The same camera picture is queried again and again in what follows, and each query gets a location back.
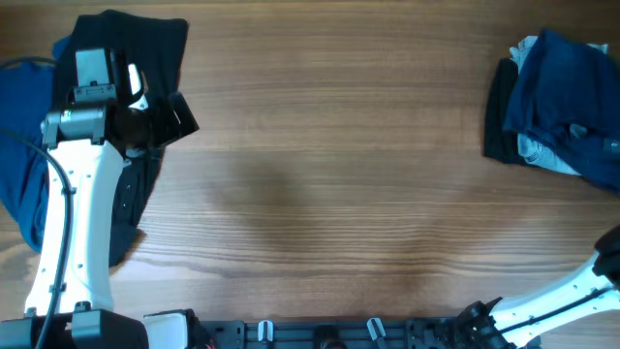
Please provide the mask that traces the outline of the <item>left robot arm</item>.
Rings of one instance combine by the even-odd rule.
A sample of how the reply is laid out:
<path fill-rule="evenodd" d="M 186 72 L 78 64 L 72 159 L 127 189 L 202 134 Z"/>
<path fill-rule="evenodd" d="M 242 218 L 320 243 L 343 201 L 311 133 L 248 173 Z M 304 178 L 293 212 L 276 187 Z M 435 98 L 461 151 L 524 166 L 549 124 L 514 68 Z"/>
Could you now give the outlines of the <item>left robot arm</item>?
<path fill-rule="evenodd" d="M 37 151 L 50 166 L 44 245 L 21 319 L 1 324 L 4 348 L 193 348 L 202 326 L 190 310 L 141 320 L 113 310 L 112 208 L 123 156 L 164 147 L 199 129 L 183 95 L 154 108 L 136 65 L 110 48 L 76 53 L 70 101 L 42 123 Z"/>

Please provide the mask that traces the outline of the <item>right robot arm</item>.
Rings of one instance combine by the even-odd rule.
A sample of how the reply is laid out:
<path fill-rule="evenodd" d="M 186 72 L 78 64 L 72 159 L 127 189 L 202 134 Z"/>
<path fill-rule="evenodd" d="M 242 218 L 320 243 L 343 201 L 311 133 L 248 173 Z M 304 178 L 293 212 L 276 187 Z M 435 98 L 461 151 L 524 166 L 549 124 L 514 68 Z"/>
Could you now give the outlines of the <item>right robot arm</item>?
<path fill-rule="evenodd" d="M 595 243 L 579 268 L 534 293 L 476 301 L 454 320 L 456 348 L 524 348 L 537 336 L 619 308 L 619 228 Z"/>

